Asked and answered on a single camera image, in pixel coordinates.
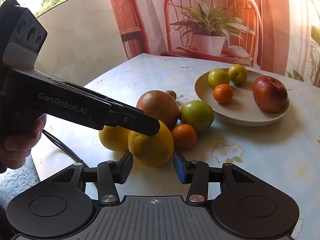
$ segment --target potted plant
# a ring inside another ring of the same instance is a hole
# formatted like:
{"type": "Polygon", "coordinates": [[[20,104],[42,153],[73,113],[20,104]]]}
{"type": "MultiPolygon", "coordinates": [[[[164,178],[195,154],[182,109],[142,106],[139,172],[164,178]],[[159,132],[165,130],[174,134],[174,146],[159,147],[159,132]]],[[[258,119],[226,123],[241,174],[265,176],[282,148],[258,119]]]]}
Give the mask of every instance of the potted plant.
{"type": "Polygon", "coordinates": [[[250,28],[242,25],[243,20],[233,17],[232,12],[221,7],[212,7],[202,0],[196,0],[199,9],[182,7],[187,19],[175,22],[182,30],[181,37],[192,34],[193,42],[200,53],[220,56],[223,45],[229,42],[229,36],[238,32],[255,34],[250,28]]]}

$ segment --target small orange fruit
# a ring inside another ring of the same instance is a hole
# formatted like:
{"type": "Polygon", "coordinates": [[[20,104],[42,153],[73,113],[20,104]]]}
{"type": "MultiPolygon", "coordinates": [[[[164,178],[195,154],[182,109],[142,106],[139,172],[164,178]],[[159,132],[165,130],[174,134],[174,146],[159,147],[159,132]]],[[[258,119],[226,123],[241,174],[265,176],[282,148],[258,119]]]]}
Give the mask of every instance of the small orange fruit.
{"type": "Polygon", "coordinates": [[[233,90],[227,84],[218,85],[213,90],[213,97],[219,104],[225,104],[232,99],[233,90]]]}
{"type": "Polygon", "coordinates": [[[197,142],[196,130],[189,124],[181,124],[171,131],[174,147],[186,150],[193,147],[197,142]]]}

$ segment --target speaker grille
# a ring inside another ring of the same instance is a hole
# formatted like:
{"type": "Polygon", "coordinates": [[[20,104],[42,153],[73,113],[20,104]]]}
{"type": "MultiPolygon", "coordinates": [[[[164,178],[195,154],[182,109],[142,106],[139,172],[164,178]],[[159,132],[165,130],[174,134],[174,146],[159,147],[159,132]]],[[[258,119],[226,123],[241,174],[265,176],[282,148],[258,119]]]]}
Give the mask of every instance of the speaker grille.
{"type": "Polygon", "coordinates": [[[30,69],[34,68],[36,59],[37,54],[11,41],[4,51],[2,61],[11,67],[30,69]]]}

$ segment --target ribbed gray panel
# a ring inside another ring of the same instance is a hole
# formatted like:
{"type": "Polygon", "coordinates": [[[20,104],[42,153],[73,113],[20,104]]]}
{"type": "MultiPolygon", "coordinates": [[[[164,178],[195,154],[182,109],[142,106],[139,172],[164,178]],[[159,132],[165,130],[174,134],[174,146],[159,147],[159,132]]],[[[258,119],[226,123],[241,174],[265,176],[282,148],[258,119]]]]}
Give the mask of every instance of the ribbed gray panel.
{"type": "Polygon", "coordinates": [[[65,239],[242,240],[220,229],[205,208],[189,206],[179,196],[128,196],[119,206],[102,208],[87,228],[65,239]]]}
{"type": "Polygon", "coordinates": [[[11,67],[33,69],[37,55],[11,41],[3,54],[3,62],[11,67]]]}

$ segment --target apple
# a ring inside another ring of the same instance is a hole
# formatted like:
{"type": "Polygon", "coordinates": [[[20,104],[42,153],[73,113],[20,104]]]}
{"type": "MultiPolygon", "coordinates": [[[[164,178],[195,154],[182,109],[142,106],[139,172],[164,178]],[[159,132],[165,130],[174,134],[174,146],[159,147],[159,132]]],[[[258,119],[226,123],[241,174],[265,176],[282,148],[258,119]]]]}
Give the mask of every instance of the apple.
{"type": "Polygon", "coordinates": [[[278,113],[288,103],[285,86],[274,77],[259,76],[253,83],[253,98],[257,106],[266,112],[278,113]]]}
{"type": "Polygon", "coordinates": [[[227,84],[230,83],[230,77],[228,75],[228,72],[225,71],[222,68],[215,68],[214,70],[210,71],[208,75],[208,82],[210,86],[214,89],[216,86],[221,84],[227,84]]]}
{"type": "Polygon", "coordinates": [[[242,84],[247,81],[248,72],[244,66],[234,64],[229,68],[228,75],[234,84],[242,84]]]}

